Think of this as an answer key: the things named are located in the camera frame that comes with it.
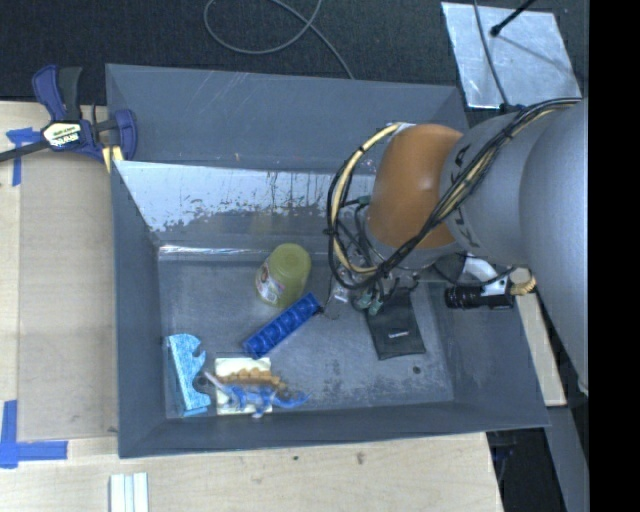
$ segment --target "white label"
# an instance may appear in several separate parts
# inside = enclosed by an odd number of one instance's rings
[[[270,304],[276,304],[284,291],[284,285],[276,281],[269,272],[267,261],[256,272],[256,289],[260,296]]]
[[[81,130],[79,124],[56,123],[43,131],[42,135],[52,146],[64,146],[77,141],[80,138],[78,132]]]

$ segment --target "clamp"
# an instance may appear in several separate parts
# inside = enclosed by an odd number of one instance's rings
[[[114,119],[90,123],[82,119],[78,106],[78,79],[82,68],[58,68],[50,64],[40,69],[32,79],[33,90],[38,102],[47,109],[51,121],[40,130],[39,140],[27,145],[20,145],[4,153],[0,153],[0,162],[20,158],[24,155],[51,149],[55,152],[70,151],[88,156],[98,162],[105,163],[107,168],[110,148],[99,140],[99,133],[117,129],[119,148],[126,160],[133,158],[138,143],[135,116],[131,110],[118,110]]]

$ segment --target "blue plastic toy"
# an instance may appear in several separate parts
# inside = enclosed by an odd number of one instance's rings
[[[263,357],[289,334],[309,320],[319,308],[320,303],[318,300],[312,293],[307,293],[247,339],[242,344],[245,353],[254,359]]]
[[[271,406],[293,409],[305,403],[310,395],[296,393],[291,396],[284,396],[277,387],[270,384],[223,384],[215,376],[205,371],[204,375],[217,389],[229,397],[224,408],[235,408],[237,411],[244,411],[247,405],[253,405],[256,409],[251,416],[261,418]]]
[[[177,381],[177,394],[184,407],[184,416],[193,416],[207,411],[211,405],[209,396],[193,388],[193,379],[207,358],[202,350],[198,356],[194,352],[200,346],[200,340],[190,334],[174,334],[167,337],[167,346]]]

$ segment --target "wooden board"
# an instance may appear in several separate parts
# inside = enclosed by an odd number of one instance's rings
[[[531,274],[528,270],[518,269],[512,277],[515,282],[525,282],[530,276]],[[520,310],[522,326],[529,342],[533,364],[536,367],[544,403],[547,407],[566,405],[567,398],[564,394],[558,366],[551,350],[549,334],[542,318],[538,296],[535,293],[529,293],[522,297],[516,297],[516,302]]]
[[[39,110],[0,102],[0,151],[14,147],[5,132],[23,127],[25,116],[37,118]],[[46,116],[44,107],[41,110]],[[18,394],[20,189],[11,186],[12,177],[13,162],[0,163],[0,400]]]
[[[3,512],[107,510],[109,477],[146,472],[154,512],[501,511],[483,434],[119,460],[115,439],[0,470]]]
[[[47,111],[35,103],[6,102],[0,108],[3,134],[38,129],[48,121]],[[97,113],[103,118],[106,110]],[[7,176],[12,166],[3,166]],[[108,175],[86,157],[45,150],[23,158],[22,184],[14,188],[8,181],[6,188],[8,196],[20,197],[21,208],[20,222],[15,214],[6,218],[3,209],[3,229],[13,237],[8,276],[18,271],[20,229],[19,294],[15,277],[3,294],[16,305],[19,297],[18,437],[113,435],[117,396]],[[11,334],[5,337],[10,340]],[[15,398],[15,390],[7,398]]]

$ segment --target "bin floor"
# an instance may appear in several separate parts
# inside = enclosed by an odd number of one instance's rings
[[[205,367],[218,357],[246,357],[242,342],[281,310],[264,304],[253,285],[255,263],[159,263],[163,334],[189,333],[207,353]],[[330,270],[313,263],[307,283],[322,304]],[[412,301],[426,353],[379,361],[364,315],[348,304],[334,304],[330,316],[316,315],[267,354],[272,372],[290,389],[311,393],[295,411],[445,402],[453,387],[427,285]],[[167,392],[167,415],[177,416],[175,396]],[[209,408],[215,414],[215,406]],[[295,413],[295,411],[274,411]]]

